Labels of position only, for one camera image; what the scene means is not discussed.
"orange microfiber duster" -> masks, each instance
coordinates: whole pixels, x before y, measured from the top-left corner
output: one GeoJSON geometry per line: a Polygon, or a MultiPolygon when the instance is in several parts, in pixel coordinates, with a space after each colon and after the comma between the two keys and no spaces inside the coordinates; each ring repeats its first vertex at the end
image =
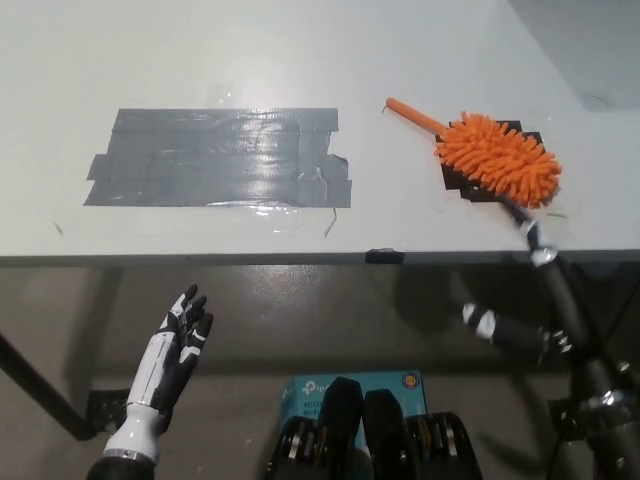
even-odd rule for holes
{"type": "Polygon", "coordinates": [[[562,168],[555,155],[545,152],[535,138],[516,130],[507,132],[506,123],[462,112],[462,121],[446,127],[393,98],[387,100],[387,107],[440,137],[435,153],[443,164],[523,207],[539,207],[558,187],[562,168]]]}

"floor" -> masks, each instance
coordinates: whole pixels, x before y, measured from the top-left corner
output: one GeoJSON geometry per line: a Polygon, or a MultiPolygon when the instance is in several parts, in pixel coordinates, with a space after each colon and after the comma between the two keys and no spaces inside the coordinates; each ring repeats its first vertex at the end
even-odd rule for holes
{"type": "MultiPolygon", "coordinates": [[[[603,328],[637,272],[587,284],[603,328]]],[[[542,318],[521,267],[0,270],[0,329],[81,408],[89,388],[130,385],[150,334],[192,282],[216,322],[162,438],[156,478],[259,478],[292,374],[408,368],[424,372],[431,411],[464,420],[485,478],[544,478],[554,440],[545,400],[564,395],[562,369],[504,358],[451,313],[452,301],[474,298],[542,318]]],[[[636,297],[611,342],[631,360],[636,297]]],[[[0,392],[0,476],[84,478],[107,435],[78,443],[5,375],[0,392]]],[[[568,445],[555,478],[588,478],[590,464],[583,445],[568,445]]]]}

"metal bracket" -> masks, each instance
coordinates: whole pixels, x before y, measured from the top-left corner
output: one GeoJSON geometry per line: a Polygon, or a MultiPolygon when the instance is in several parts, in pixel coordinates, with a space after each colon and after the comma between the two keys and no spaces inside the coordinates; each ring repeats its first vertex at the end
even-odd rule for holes
{"type": "Polygon", "coordinates": [[[127,398],[125,390],[91,390],[87,401],[87,421],[97,432],[115,431],[127,418],[127,398]]]}

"black cable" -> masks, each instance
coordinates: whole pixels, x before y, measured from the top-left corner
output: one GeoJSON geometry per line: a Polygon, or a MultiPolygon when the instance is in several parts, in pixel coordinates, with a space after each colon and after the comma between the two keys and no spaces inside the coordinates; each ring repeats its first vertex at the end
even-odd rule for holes
{"type": "Polygon", "coordinates": [[[553,470],[556,466],[556,460],[558,459],[558,454],[560,453],[560,447],[562,446],[562,442],[564,439],[562,438],[562,434],[559,433],[556,437],[556,443],[553,446],[553,451],[551,452],[551,457],[549,457],[549,464],[547,466],[547,474],[544,478],[546,480],[552,480],[553,478],[553,470]]]}
{"type": "Polygon", "coordinates": [[[638,292],[639,287],[640,287],[640,278],[638,279],[638,281],[636,281],[636,284],[631,289],[631,293],[629,293],[629,296],[622,304],[620,311],[618,312],[618,314],[615,316],[615,318],[609,325],[609,328],[607,329],[606,333],[603,336],[603,343],[607,343],[611,339],[611,336],[614,334],[616,329],[620,326],[620,323],[622,322],[622,319],[625,317],[625,314],[627,313],[627,310],[631,305],[631,301],[636,296],[636,293],[638,292]]]}

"tape strip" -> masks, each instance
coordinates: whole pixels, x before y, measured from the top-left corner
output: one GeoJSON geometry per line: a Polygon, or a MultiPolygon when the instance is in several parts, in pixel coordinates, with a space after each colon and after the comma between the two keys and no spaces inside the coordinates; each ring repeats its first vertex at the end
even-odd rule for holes
{"type": "Polygon", "coordinates": [[[85,205],[351,204],[336,109],[120,110],[85,205]]]}

